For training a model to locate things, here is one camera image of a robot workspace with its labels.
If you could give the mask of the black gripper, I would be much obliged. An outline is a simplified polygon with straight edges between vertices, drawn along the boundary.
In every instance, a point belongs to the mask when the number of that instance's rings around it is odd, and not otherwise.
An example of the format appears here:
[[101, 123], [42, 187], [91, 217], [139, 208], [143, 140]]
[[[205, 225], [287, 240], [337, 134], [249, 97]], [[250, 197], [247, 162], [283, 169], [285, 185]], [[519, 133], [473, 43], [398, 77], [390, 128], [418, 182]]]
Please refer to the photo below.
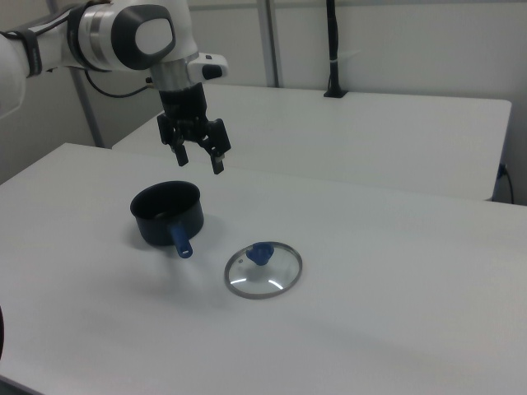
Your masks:
[[170, 147], [179, 166], [189, 163], [184, 139], [197, 139], [209, 154], [214, 174], [224, 170], [225, 154], [231, 143], [223, 120], [208, 121], [203, 84], [180, 91], [160, 91], [164, 114], [157, 116], [161, 142]]

